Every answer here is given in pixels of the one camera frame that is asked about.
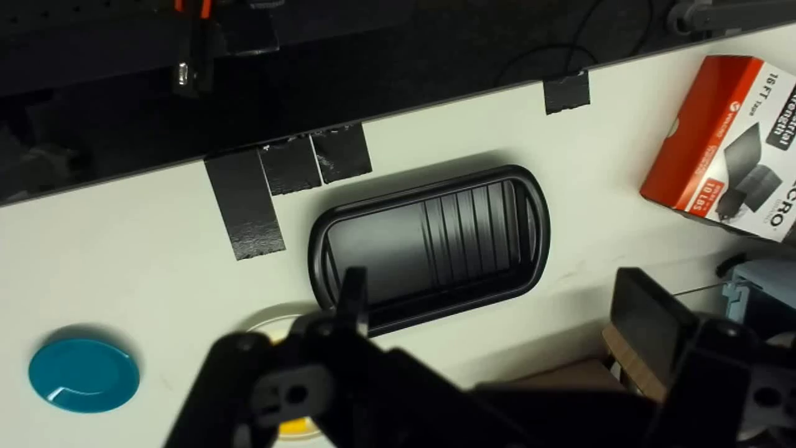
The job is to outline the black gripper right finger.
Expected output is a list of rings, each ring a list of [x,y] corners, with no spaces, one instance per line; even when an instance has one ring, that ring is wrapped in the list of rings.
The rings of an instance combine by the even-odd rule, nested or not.
[[[656,403],[649,448],[794,448],[794,350],[695,313],[646,271],[613,273],[610,345]]]

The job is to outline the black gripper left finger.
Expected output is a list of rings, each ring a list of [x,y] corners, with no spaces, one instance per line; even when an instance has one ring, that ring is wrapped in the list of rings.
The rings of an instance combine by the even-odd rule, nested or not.
[[[330,312],[287,335],[233,331],[213,340],[164,448],[272,448],[309,418],[335,448],[457,448],[457,390],[403,350],[367,340],[367,273],[343,273]]]

